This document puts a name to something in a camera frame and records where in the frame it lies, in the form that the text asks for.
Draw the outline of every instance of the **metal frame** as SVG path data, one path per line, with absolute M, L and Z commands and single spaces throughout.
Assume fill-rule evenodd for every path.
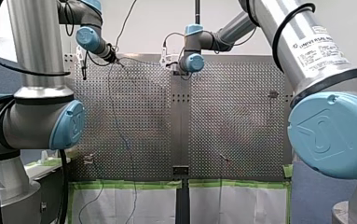
M 149 54 L 149 55 L 132 55 L 132 54 L 128 54 L 128 55 L 120 55 L 119 57 L 131 57 L 132 59 L 135 60 L 140 60 L 140 61 L 146 61 L 149 62 L 151 64 L 157 64 L 158 60 L 159 60 L 159 55 L 153 55 L 153 54 Z M 213 56 L 213 55 L 206 55 L 205 56 L 206 62 L 207 63 L 258 63 L 258 64 L 266 64 L 267 66 L 269 66 L 270 68 L 272 67 L 272 69 L 277 70 L 277 68 L 275 66 L 273 66 L 273 61 L 272 61 L 272 57 L 269 56 L 222 56 L 222 55 L 218 55 L 218 56 Z M 134 64 L 138 64 L 135 61 L 129 61 L 129 60 L 122 60 L 122 62 L 124 63 L 128 63 L 128 67 L 134 65 Z M 92 76 L 92 72 L 94 71 L 94 69 L 97 69 L 96 67 L 94 67 L 93 65 L 89 65 L 90 70 L 88 71 L 88 78 L 91 78 Z M 80 69 L 77 69 L 76 67 L 76 77 L 75 77 L 75 84 L 76 85 L 82 85 L 82 81 L 80 80 L 81 75 L 80 75 Z M 136 75 L 135 76 L 141 76 L 141 73 L 139 70 L 135 70 Z M 194 91 L 196 90 L 192 90 L 192 80 L 190 81 L 185 81 L 182 80 L 179 76 L 174 76 L 173 74 L 171 74 L 168 71 L 163 71 L 160 72 L 161 76 L 170 76 L 170 81 L 171 81 L 171 86 L 170 86 L 170 91 L 169 91 L 169 96 L 166 96 L 166 100 L 169 102 L 166 102 L 166 106 L 169 106 L 169 110 L 170 110 L 170 115 L 168 116 L 168 119 L 170 119 L 170 126 L 171 126 L 171 133 L 170 133 L 170 145 L 171 145 L 171 170 L 169 172 L 171 172 L 171 177 L 167 177 L 164 176 L 163 178 L 160 177 L 152 177 L 152 178 L 137 178 L 138 180 L 143 180 L 143 181 L 158 181 L 158 180 L 172 180 L 176 177 L 181 178 L 182 176 L 177 176 L 174 175 L 173 172 L 173 168 L 174 167 L 186 167 L 190 164 L 190 160 L 189 160 L 189 149 L 190 149 L 190 120 L 191 120 L 191 110 L 193 108 L 193 99 L 192 99 L 192 95 L 194 93 Z M 285 126 L 284 126 L 284 130 L 281 130 L 282 132 L 284 132 L 283 134 L 283 150 L 282 150 L 282 163 L 283 164 L 290 164 L 292 161 L 292 149 L 286 134 L 286 124 L 287 124 L 287 120 L 288 120 L 288 115 L 289 115 L 289 111 L 290 111 L 290 107 L 289 107 L 289 103 L 292 99 L 291 96 L 293 96 L 292 94 L 292 89 L 290 88 L 289 84 L 287 84 L 287 82 L 285 81 L 285 92 L 279 92 L 281 99 L 279 100 L 279 102 L 282 102 L 282 99 L 284 101 L 284 111 L 282 112 L 284 114 L 284 118 L 283 118 L 283 122 L 285 122 Z M 97 149 L 93 149 L 93 150 L 88 150 L 88 154 L 90 154 L 90 152 L 96 152 Z M 77 171 L 80 172 L 85 172 L 83 174 L 89 174 L 90 170 L 89 169 L 83 169 L 83 165 L 82 165 L 83 161 L 78 160 L 77 162 L 74 161 L 74 166 L 79 166 L 82 167 L 81 169 L 75 169 L 76 170 L 76 174 L 75 174 L 75 180 L 90 180 L 90 179 L 94 179 L 96 178 L 96 176 L 80 176 L 77 174 Z M 188 178 L 202 178 L 201 176 L 193 176 L 190 175 L 191 172 L 191 167 L 188 167 L 188 171 L 189 171 L 189 176 Z M 204 178 L 218 178 L 220 175 L 216 174 L 215 176 L 204 176 Z M 279 175 L 278 176 L 244 176 L 244 177 L 240 177 L 240 176 L 224 176 L 225 178 L 232 178 L 232 179 L 252 179 L 252 180 L 258 180 L 258 181 L 283 181 L 284 180 L 284 176 L 283 176 L 283 169 L 281 167 L 281 170 L 279 171 Z

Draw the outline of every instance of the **metal post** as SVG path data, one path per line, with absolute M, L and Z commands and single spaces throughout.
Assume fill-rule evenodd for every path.
M 63 73 L 62 42 L 55 1 L 8 0 L 9 16 L 21 68 L 39 73 Z M 64 77 L 22 75 L 16 98 L 55 98 L 73 95 Z
M 195 10 L 196 10 L 196 15 L 195 15 L 196 24 L 200 24 L 200 0 L 195 0 L 195 1 L 196 1 L 196 5 L 195 5 Z

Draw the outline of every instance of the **pegboard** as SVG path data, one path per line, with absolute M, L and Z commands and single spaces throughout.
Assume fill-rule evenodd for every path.
M 246 59 L 208 63 L 192 78 L 191 178 L 283 179 L 285 77 L 265 58 Z
M 89 64 L 85 81 L 76 64 L 76 98 L 87 121 L 72 164 L 74 180 L 173 179 L 178 154 L 185 155 L 190 178 L 283 179 L 290 157 L 283 147 L 288 103 L 285 78 L 271 57 L 206 56 L 201 73 L 181 80 L 187 85 L 177 85 L 179 79 L 157 65 L 158 57 L 122 61 L 125 69 Z M 269 97 L 272 91 L 276 98 Z M 186 94 L 185 104 L 177 104 L 179 92 Z M 180 117 L 187 125 L 175 126 L 181 106 L 188 108 Z M 177 133 L 188 133 L 181 138 L 186 144 L 176 145 Z M 95 162 L 86 165 L 83 157 L 90 154 Z
M 87 80 L 76 65 L 76 98 L 86 108 L 86 124 L 73 161 L 75 180 L 172 177 L 170 74 L 153 63 L 122 63 L 88 64 Z M 86 165 L 83 157 L 90 154 L 94 163 Z

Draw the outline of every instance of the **end effector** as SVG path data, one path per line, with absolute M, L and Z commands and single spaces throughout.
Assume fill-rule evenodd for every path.
M 116 52 L 102 38 L 102 7 L 99 0 L 68 0 L 58 2 L 60 24 L 80 25 L 76 42 L 86 51 L 114 63 Z
M 217 33 L 204 31 L 199 24 L 191 24 L 185 29 L 184 56 L 179 61 L 182 72 L 195 73 L 204 67 L 201 50 L 219 52 L 231 51 L 236 41 L 250 33 L 255 28 L 246 12 L 241 12 L 227 26 Z

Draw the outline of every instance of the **green tape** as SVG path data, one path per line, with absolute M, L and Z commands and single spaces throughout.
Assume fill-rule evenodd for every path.
M 73 189 L 180 189 L 181 181 L 134 182 L 124 180 L 98 180 L 91 182 L 73 182 Z
M 221 186 L 221 180 L 189 180 L 190 188 L 216 188 Z M 224 187 L 242 187 L 251 189 L 286 189 L 285 182 L 257 182 L 245 180 L 222 180 Z
M 286 182 L 286 224 L 291 224 L 292 183 Z
M 285 178 L 291 178 L 293 172 L 294 172 L 293 164 L 283 165 L 283 173 L 285 174 Z
M 42 163 L 42 164 L 38 164 L 38 162 L 33 161 L 31 163 L 28 163 L 26 165 L 26 167 L 31 167 L 31 166 L 36 166 L 36 165 L 38 165 L 38 166 L 57 166 L 60 164 L 62 164 L 61 159 L 53 159 L 53 160 L 44 161 L 44 163 Z
M 68 224 L 73 224 L 73 203 L 74 203 L 74 192 L 75 189 L 72 185 L 69 187 L 69 195 L 68 195 Z

